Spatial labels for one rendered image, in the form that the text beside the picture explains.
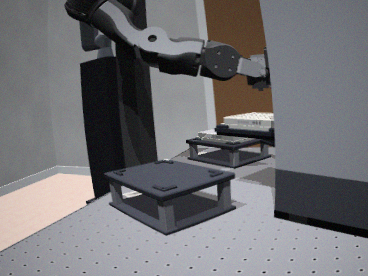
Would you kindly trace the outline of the white label with black text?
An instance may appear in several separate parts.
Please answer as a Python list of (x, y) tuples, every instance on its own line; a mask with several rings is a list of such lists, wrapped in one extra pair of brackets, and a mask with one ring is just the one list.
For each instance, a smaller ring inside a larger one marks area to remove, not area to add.
[(122, 195), (124, 195), (124, 196), (126, 196), (126, 197), (129, 198), (131, 196), (141, 195), (141, 193), (134, 191), (134, 192), (130, 192), (130, 193), (122, 194)]

